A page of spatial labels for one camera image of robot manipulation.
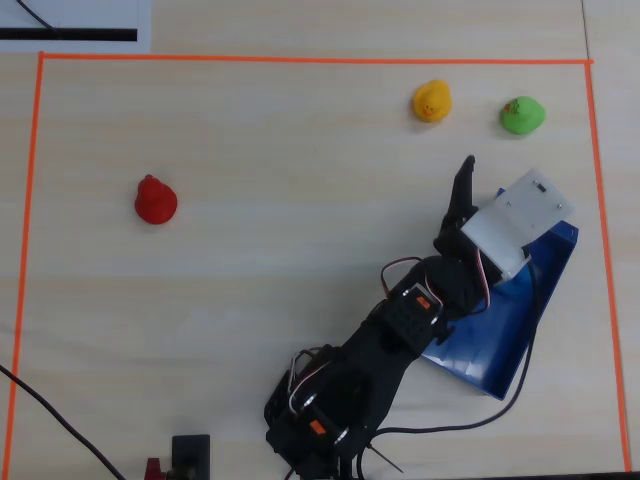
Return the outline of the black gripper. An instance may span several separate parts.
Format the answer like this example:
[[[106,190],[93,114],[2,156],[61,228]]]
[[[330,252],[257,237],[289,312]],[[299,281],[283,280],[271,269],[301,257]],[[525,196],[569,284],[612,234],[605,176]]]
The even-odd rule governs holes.
[[[502,280],[498,267],[462,232],[478,212],[472,196],[474,165],[475,156],[469,155],[456,173],[448,210],[433,241],[437,254],[425,258],[429,286],[451,320],[487,310],[491,287]]]

